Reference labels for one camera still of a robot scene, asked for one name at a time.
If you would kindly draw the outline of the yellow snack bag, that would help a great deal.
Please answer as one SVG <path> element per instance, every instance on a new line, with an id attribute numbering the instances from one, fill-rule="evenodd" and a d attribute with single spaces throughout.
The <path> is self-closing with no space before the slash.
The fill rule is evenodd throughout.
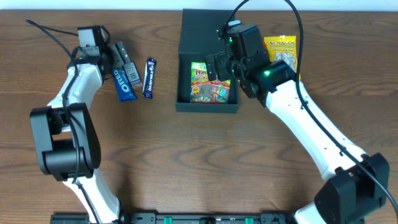
<path id="1" fill-rule="evenodd" d="M 297 73 L 298 53 L 295 35 L 264 37 L 264 45 L 268 51 L 271 66 L 262 71 L 263 77 L 273 77 L 287 72 L 288 77 L 295 79 L 290 70 Z"/>

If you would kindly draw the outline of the Dairy Milk chocolate bar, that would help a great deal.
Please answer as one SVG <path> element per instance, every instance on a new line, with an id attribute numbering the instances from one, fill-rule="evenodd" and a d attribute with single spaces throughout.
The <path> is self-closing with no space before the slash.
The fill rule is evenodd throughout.
<path id="1" fill-rule="evenodd" d="M 147 59 L 144 76 L 144 87 L 142 91 L 143 97 L 147 99 L 153 99 L 153 85 L 156 65 L 157 61 L 154 58 L 149 57 Z"/>

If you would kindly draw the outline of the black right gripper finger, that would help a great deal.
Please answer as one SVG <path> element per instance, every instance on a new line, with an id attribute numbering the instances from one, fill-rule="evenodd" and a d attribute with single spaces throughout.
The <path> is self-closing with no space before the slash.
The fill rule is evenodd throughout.
<path id="1" fill-rule="evenodd" d="M 215 56 L 209 54 L 205 56 L 206 70 L 208 74 L 209 81 L 214 81 L 217 79 L 216 62 Z"/>
<path id="2" fill-rule="evenodd" d="M 229 55 L 226 52 L 220 52 L 217 54 L 216 70 L 219 81 L 231 79 Z"/>

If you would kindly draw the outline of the Haribo worms candy bag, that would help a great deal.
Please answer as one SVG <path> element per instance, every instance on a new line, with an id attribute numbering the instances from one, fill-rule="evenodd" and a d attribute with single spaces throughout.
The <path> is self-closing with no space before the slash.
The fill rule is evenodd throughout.
<path id="1" fill-rule="evenodd" d="M 222 104 L 229 100 L 231 80 L 209 81 L 206 65 L 203 62 L 191 63 L 191 103 Z"/>

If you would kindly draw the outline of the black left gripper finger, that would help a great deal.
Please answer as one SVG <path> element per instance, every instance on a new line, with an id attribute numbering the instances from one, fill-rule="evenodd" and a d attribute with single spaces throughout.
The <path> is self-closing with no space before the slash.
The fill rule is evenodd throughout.
<path id="1" fill-rule="evenodd" d="M 122 41 L 119 41 L 119 42 L 116 44 L 116 46 L 118 47 L 118 52 L 119 52 L 119 54 L 120 54 L 120 56 L 121 56 L 121 58 L 122 58 L 122 60 L 123 60 L 123 64 L 130 63 L 130 62 L 131 62 L 131 59 L 130 59 L 130 57 L 129 57 L 129 54 L 128 54 L 128 52 L 127 52 L 127 50 L 126 50 L 126 48 L 125 48 L 123 42 L 122 42 Z"/>
<path id="2" fill-rule="evenodd" d="M 110 49 L 113 58 L 113 68 L 118 70 L 122 69 L 124 58 L 119 45 L 115 43 L 110 47 Z"/>

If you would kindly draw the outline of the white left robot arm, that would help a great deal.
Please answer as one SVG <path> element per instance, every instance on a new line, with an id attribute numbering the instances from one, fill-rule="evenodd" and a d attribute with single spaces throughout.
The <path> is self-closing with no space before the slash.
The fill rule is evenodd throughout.
<path id="1" fill-rule="evenodd" d="M 101 147 L 89 108 L 115 65 L 104 26 L 79 27 L 67 51 L 67 77 L 47 106 L 30 112 L 40 170 L 62 182 L 86 208 L 84 223 L 129 223 L 129 214 L 100 171 Z"/>

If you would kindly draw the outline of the small blue gum pack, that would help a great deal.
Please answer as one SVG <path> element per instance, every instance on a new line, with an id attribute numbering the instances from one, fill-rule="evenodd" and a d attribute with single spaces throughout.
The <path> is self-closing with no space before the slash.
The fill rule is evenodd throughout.
<path id="1" fill-rule="evenodd" d="M 123 65 L 123 68 L 124 68 L 124 71 L 126 72 L 127 79 L 129 80 L 129 82 L 132 86 L 141 83 L 141 78 L 139 76 L 139 73 L 137 71 L 137 68 L 136 68 L 134 62 L 125 63 Z"/>

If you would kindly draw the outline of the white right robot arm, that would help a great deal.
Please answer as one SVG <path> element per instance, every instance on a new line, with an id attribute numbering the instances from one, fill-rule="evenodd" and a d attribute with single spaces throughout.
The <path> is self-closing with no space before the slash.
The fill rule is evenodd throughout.
<path id="1" fill-rule="evenodd" d="M 297 223 L 358 223 L 390 200 L 387 160 L 378 153 L 368 155 L 330 121 L 309 96 L 298 70 L 270 60 L 257 26 L 228 22 L 218 36 L 225 49 L 206 56 L 209 78 L 236 79 L 249 98 L 259 100 L 293 132 L 325 182 L 313 202 L 294 213 Z"/>

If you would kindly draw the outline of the blue Oreo cookie pack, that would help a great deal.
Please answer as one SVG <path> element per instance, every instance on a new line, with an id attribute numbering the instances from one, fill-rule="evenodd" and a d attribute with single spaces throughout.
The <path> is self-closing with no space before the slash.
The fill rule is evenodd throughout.
<path id="1" fill-rule="evenodd" d="M 114 69 L 112 71 L 114 84 L 120 102 L 137 100 L 134 90 L 123 70 Z"/>

